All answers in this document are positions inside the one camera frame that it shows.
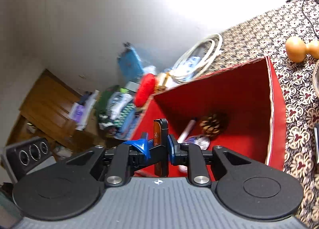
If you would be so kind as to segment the brown pine cone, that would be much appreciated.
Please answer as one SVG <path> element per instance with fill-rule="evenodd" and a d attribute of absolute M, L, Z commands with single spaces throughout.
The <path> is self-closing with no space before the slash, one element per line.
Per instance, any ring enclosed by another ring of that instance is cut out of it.
<path fill-rule="evenodd" d="M 202 134 L 210 139 L 216 138 L 220 133 L 224 132 L 228 125 L 228 116 L 224 113 L 214 113 L 206 116 L 200 122 Z"/>

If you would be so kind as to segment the blue white marker pen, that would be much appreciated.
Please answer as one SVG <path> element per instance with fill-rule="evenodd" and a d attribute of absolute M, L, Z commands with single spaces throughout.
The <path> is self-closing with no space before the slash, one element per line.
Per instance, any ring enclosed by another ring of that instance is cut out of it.
<path fill-rule="evenodd" d="M 183 130 L 183 132 L 181 133 L 181 135 L 179 136 L 177 142 L 180 144 L 180 143 L 183 143 L 188 135 L 190 134 L 191 130 L 193 129 L 194 125 L 196 124 L 196 119 L 192 119 L 189 121 L 189 123 L 187 124 L 186 128 Z"/>

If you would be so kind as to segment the correction tape dispenser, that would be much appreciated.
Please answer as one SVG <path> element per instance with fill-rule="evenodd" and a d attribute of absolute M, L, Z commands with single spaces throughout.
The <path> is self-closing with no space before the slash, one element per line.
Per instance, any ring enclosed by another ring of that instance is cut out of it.
<path fill-rule="evenodd" d="M 196 144 L 201 150 L 207 150 L 210 145 L 210 138 L 206 135 L 197 135 L 188 137 L 184 143 Z"/>

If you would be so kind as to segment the pile of folded clothes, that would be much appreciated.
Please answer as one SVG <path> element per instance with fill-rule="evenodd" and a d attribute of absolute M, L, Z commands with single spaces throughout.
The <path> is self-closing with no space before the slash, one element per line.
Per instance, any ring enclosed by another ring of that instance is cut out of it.
<path fill-rule="evenodd" d="M 134 97 L 122 92 L 119 85 L 109 87 L 95 104 L 95 116 L 102 135 L 126 139 L 136 119 Z"/>

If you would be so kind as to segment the wooden cabinet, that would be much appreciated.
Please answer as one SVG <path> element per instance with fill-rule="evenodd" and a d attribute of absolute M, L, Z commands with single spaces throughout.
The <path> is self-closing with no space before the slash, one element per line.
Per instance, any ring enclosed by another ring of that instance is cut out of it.
<path fill-rule="evenodd" d="M 75 121 L 69 118 L 69 112 L 80 96 L 46 69 L 23 101 L 7 145 L 35 136 L 45 137 L 51 148 L 59 143 L 73 152 L 102 144 L 103 139 L 97 132 L 76 130 Z"/>

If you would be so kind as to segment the red plush cushion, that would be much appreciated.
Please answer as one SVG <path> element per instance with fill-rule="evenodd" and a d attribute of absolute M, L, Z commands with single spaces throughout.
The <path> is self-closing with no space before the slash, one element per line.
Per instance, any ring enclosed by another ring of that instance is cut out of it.
<path fill-rule="evenodd" d="M 145 74 L 140 82 L 140 86 L 136 92 L 134 104 L 137 108 L 142 108 L 149 98 L 154 93 L 156 85 L 156 77 L 154 74 Z"/>

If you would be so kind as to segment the blue gift bag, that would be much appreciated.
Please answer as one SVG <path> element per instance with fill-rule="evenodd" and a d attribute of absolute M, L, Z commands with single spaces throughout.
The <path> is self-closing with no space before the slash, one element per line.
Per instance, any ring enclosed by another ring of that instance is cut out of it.
<path fill-rule="evenodd" d="M 138 82 L 144 75 L 142 61 L 131 43 L 123 43 L 123 46 L 117 58 L 119 69 L 127 82 Z"/>

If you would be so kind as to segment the red brocade cardboard box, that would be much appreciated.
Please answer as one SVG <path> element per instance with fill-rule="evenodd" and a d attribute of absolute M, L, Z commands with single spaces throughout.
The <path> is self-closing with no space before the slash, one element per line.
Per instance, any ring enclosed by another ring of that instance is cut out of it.
<path fill-rule="evenodd" d="M 164 118 L 179 137 L 188 123 L 218 115 L 223 124 L 211 146 L 220 145 L 278 170 L 283 169 L 286 105 L 270 58 L 222 69 L 152 95 L 132 139 L 153 138 L 153 121 Z"/>

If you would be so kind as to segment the floral patterned tablecloth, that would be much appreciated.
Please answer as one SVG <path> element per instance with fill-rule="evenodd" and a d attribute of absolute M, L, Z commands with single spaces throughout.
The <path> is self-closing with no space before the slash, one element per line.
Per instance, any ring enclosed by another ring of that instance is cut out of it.
<path fill-rule="evenodd" d="M 285 43 L 291 36 L 304 42 L 318 39 L 318 4 L 314 0 L 287 0 L 222 33 L 221 53 L 207 73 L 270 57 L 286 103 L 284 171 L 297 178 L 304 197 L 297 213 L 309 228 L 318 228 L 318 164 L 314 126 L 318 124 L 318 97 L 312 85 L 316 59 L 307 55 L 296 64 L 288 59 Z"/>

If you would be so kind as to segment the dark notebook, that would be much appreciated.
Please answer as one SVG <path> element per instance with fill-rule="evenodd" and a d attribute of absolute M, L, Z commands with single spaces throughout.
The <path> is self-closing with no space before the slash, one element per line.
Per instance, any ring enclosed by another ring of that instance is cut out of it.
<path fill-rule="evenodd" d="M 319 164 L 319 124 L 315 124 L 314 126 L 314 136 L 316 149 L 316 164 Z"/>

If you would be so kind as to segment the orange wooden gourd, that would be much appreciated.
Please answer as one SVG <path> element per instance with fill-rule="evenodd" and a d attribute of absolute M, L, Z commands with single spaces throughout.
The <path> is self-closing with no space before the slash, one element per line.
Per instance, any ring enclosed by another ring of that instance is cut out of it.
<path fill-rule="evenodd" d="M 303 62 L 307 54 L 318 59 L 318 40 L 305 43 L 300 37 L 291 36 L 286 41 L 285 48 L 288 58 L 294 63 Z"/>

